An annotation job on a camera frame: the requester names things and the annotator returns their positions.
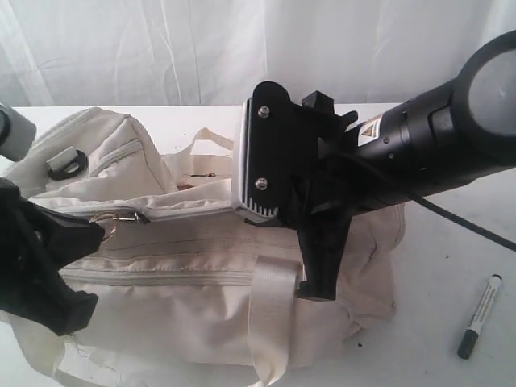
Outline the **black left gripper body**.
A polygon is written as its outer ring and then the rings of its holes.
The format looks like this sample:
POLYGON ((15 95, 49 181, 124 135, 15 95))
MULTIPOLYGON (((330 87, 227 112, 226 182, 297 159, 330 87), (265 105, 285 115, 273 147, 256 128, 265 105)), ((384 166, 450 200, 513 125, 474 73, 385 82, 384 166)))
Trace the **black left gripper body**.
POLYGON ((22 208, 19 188, 1 180, 1 311, 36 322, 37 285, 57 283, 22 208))

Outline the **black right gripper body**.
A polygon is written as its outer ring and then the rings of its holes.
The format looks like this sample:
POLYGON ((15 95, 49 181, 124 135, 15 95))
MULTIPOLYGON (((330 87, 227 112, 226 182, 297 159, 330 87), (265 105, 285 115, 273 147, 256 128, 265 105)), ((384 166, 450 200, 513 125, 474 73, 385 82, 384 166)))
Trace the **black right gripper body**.
POLYGON ((315 91, 296 107, 295 118, 305 125, 310 146, 300 150, 303 168, 291 178, 291 198, 281 221, 299 238, 345 238, 351 219, 387 205, 378 196, 385 185, 358 151, 362 130, 369 144, 379 139, 380 118, 358 121, 354 110, 335 113, 334 100, 315 91))

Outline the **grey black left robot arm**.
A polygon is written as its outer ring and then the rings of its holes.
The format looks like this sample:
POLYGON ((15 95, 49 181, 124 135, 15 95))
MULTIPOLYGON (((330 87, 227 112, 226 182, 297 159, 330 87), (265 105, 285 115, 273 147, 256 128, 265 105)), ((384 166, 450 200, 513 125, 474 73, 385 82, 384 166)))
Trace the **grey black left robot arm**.
POLYGON ((105 231, 97 223, 23 198, 1 180, 1 309, 69 335, 88 326, 98 296, 68 287, 60 270, 96 252, 105 231))

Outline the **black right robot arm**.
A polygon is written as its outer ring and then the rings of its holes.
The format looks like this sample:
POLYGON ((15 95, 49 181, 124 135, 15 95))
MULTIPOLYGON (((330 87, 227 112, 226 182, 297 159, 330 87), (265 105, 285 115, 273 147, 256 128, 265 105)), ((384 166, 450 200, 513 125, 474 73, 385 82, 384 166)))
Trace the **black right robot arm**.
POLYGON ((336 297, 351 220, 413 201, 504 248, 515 244, 429 201, 515 166, 515 34, 489 41, 452 80, 322 143, 294 224, 306 278, 297 295, 336 297))

